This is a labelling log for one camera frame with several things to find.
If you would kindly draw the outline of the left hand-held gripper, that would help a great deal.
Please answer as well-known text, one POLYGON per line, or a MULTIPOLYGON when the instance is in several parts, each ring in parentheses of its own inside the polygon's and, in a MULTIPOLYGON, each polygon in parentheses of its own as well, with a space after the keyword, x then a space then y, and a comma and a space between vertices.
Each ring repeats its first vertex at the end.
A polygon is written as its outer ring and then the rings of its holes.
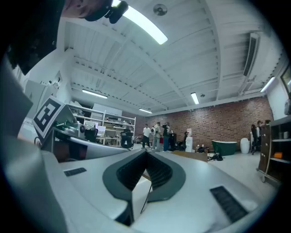
POLYGON ((68 104, 50 96, 32 120, 40 140, 40 149, 51 152, 59 162, 89 160, 113 156, 129 149, 96 143, 98 129, 92 133, 79 123, 68 104))

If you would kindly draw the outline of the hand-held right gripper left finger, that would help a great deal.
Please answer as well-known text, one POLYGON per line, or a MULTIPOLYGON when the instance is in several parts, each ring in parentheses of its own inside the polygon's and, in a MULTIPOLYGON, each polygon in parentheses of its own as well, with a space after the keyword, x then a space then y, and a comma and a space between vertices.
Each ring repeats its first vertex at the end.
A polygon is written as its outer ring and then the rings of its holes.
POLYGON ((108 192, 115 198, 126 201, 125 210, 116 217, 116 221, 126 226, 134 222, 132 191, 146 169, 146 150, 111 164, 103 172, 103 183, 108 192))

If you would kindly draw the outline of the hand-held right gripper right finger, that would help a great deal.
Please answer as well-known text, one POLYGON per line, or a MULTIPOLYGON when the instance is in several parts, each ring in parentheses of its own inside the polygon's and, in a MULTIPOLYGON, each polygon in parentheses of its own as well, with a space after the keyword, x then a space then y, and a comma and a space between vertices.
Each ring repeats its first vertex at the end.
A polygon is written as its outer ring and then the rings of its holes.
POLYGON ((186 172, 176 162, 154 152, 146 152, 146 171, 151 180, 149 203, 166 201, 180 191, 186 181, 186 172))

